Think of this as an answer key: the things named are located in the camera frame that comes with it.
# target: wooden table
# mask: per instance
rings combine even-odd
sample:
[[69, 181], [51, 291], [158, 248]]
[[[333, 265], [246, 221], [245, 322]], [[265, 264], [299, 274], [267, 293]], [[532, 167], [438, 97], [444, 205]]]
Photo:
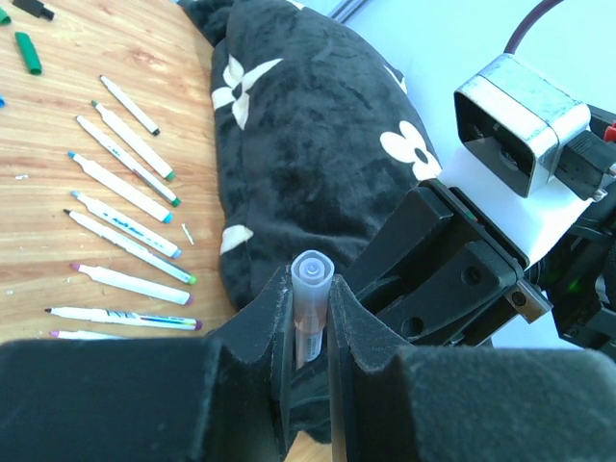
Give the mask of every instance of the wooden table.
[[[223, 214], [210, 100], [210, 44], [167, 0], [64, 0], [47, 5], [56, 14], [52, 22], [6, 0], [0, 7], [13, 19], [10, 26], [0, 27], [0, 94], [7, 103], [0, 109], [0, 341], [47, 338], [54, 329], [132, 337], [203, 335], [65, 320], [43, 312], [53, 306], [197, 318], [205, 331], [224, 323], [234, 310], [218, 276]], [[27, 73], [15, 46], [18, 31], [28, 33], [37, 47], [42, 75]], [[159, 137], [149, 135], [107, 92], [100, 74], [120, 85], [156, 121]], [[85, 116], [122, 144], [90, 105], [92, 99], [118, 114], [174, 167], [177, 177], [170, 186], [183, 203], [173, 210], [171, 224], [156, 221], [99, 185], [66, 156], [74, 150], [156, 197], [74, 120]], [[63, 209], [86, 211], [69, 195], [71, 190], [109, 203], [178, 244], [183, 250], [178, 265], [198, 277], [190, 288], [194, 304], [179, 306], [131, 294], [72, 270], [70, 262], [100, 265], [186, 289], [65, 215]], [[328, 447], [301, 435], [287, 460], [325, 461], [331, 455]]]

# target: marker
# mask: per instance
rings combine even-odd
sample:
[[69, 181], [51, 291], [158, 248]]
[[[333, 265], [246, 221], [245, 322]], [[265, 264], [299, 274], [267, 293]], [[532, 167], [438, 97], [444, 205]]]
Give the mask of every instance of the marker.
[[126, 144], [131, 146], [133, 150], [146, 162], [148, 162], [159, 175], [168, 181], [175, 178], [173, 168], [171, 168], [169, 164], [165, 162], [163, 158], [156, 153], [156, 151], [154, 151], [154, 149], [148, 146], [145, 141], [131, 129], [131, 127], [126, 125], [121, 118], [97, 101], [92, 101], [91, 103], [94, 109], [100, 113], [107, 126], [114, 130], [120, 138], [126, 141]]
[[154, 231], [150, 231], [133, 219], [126, 217], [113, 207], [107, 205], [105, 202], [98, 199], [92, 199], [78, 191], [71, 191], [70, 195], [84, 204], [93, 215], [104, 219], [116, 228], [124, 231], [126, 234], [129, 234], [135, 239], [139, 239], [142, 243], [155, 248], [167, 257], [178, 258], [182, 254], [182, 250], [180, 250], [176, 244], [171, 243], [167, 239], [159, 236]]
[[84, 172], [89, 176], [112, 190], [114, 193], [121, 195], [133, 205], [139, 207], [158, 221], [162, 221], [163, 223], [171, 223], [173, 220], [173, 214], [169, 210], [162, 205], [157, 204], [143, 192], [135, 189], [133, 186], [115, 176], [95, 161], [89, 161], [85, 157], [72, 151], [68, 151], [68, 157], [79, 164]]
[[101, 282], [108, 286], [118, 287], [119, 289], [135, 292], [137, 294], [152, 296], [160, 300], [177, 303], [178, 305], [190, 305], [193, 302], [193, 296], [188, 292], [179, 291], [172, 287], [129, 276], [122, 272], [112, 271], [102, 267], [88, 267], [78, 263], [71, 263], [70, 267], [87, 274], [93, 281]]
[[126, 337], [117, 337], [117, 335], [99, 334], [98, 332], [89, 332], [88, 330], [52, 330], [49, 335], [57, 339], [68, 340], [120, 340]]
[[115, 83], [109, 80], [104, 75], [100, 76], [100, 80], [109, 93], [111, 93], [115, 98], [122, 103], [122, 105], [145, 127], [145, 129], [150, 132], [155, 137], [161, 134], [161, 129], [158, 128], [158, 125], [154, 123], [154, 121], [145, 115], [145, 112], [142, 111], [137, 104], [133, 102], [128, 95], [120, 89]]
[[46, 308], [49, 313], [70, 320], [106, 322], [110, 324], [138, 325], [143, 327], [162, 327], [163, 329], [199, 330], [203, 322], [191, 318], [171, 316], [140, 315], [126, 311], [102, 310], [100, 308]]
[[298, 369], [321, 353], [333, 275], [332, 261], [316, 250], [303, 252], [291, 264]]
[[176, 267], [171, 262], [168, 262], [161, 257], [150, 253], [142, 245], [125, 238], [112, 228], [108, 228], [107, 226], [100, 224], [98, 221], [94, 221], [92, 218], [86, 217], [79, 212], [71, 212], [67, 209], [64, 209], [64, 212], [81, 224], [84, 228], [89, 229], [92, 233], [97, 234], [101, 238], [117, 245], [120, 248], [123, 248], [131, 255], [143, 260], [145, 263], [153, 266], [154, 268], [158, 268], [160, 271], [166, 272], [169, 276], [173, 276], [174, 278], [182, 281], [184, 284], [192, 285], [196, 282], [196, 277], [189, 272]]
[[75, 120], [82, 126], [84, 130], [86, 130], [95, 140], [99, 142], [101, 146], [107, 149], [111, 154], [113, 154], [120, 162], [122, 162], [126, 168], [135, 173], [143, 183], [149, 186], [152, 190], [154, 190], [160, 197], [166, 200], [173, 207], [177, 207], [182, 203], [182, 201], [178, 198], [175, 193], [170, 190], [167, 186], [161, 183], [158, 178], [156, 178], [153, 174], [147, 171], [143, 166], [137, 162], [133, 157], [130, 156], [124, 149], [119, 147], [119, 145], [101, 132], [94, 124], [90, 121], [86, 120], [81, 115], [77, 115]]

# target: white flower print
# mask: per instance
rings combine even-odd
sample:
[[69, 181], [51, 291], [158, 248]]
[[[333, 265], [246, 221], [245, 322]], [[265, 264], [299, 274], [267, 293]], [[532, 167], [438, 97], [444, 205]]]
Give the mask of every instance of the white flower print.
[[394, 80], [399, 85], [399, 87], [402, 89], [402, 91], [404, 91], [404, 94], [408, 94], [408, 89], [406, 88], [406, 78], [402, 76], [402, 80], [400, 81], [398, 80], [398, 77], [396, 77], [396, 74], [394, 73], [392, 69], [390, 69], [387, 65], [384, 65], [384, 67], [387, 69], [390, 75], [394, 77]]
[[[257, 80], [281, 61], [282, 59], [267, 61], [266, 63], [257, 65], [254, 69], [244, 74], [244, 67], [238, 60], [229, 55], [229, 64], [222, 73], [224, 83], [227, 84], [228, 87], [222, 87], [212, 93], [214, 111], [227, 104], [233, 104], [231, 112], [237, 120], [238, 125], [243, 130], [248, 120], [248, 111], [250, 107], [250, 96], [248, 95], [248, 91], [257, 83]], [[242, 94], [236, 99], [233, 95], [233, 90], [236, 89], [238, 85], [242, 85]]]
[[295, 2], [294, 0], [287, 0], [289, 3], [295, 5], [298, 10], [303, 10], [305, 7], [299, 2]]
[[248, 241], [254, 233], [243, 224], [234, 224], [222, 231], [222, 243], [220, 244], [220, 255], [229, 250], [233, 250], [241, 243]]
[[394, 159], [413, 164], [413, 173], [419, 181], [435, 178], [441, 173], [441, 166], [428, 152], [424, 137], [413, 124], [403, 120], [400, 123], [402, 135], [385, 132], [381, 135], [383, 149]]

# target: black pillow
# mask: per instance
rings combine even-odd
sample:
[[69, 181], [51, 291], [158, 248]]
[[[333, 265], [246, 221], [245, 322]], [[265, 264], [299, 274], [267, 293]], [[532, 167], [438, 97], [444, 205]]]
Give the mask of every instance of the black pillow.
[[404, 78], [288, 0], [180, 2], [213, 46], [220, 272], [237, 309], [307, 249], [337, 272], [440, 167]]

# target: small white paper piece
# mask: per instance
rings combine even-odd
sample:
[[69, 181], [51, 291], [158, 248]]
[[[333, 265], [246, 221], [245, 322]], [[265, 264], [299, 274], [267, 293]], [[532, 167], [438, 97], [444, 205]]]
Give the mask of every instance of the small white paper piece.
[[193, 236], [191, 236], [189, 228], [186, 227], [186, 223], [182, 223], [182, 229], [184, 230], [184, 234], [186, 234], [186, 237], [189, 238], [189, 243], [191, 243], [191, 245], [194, 245]]

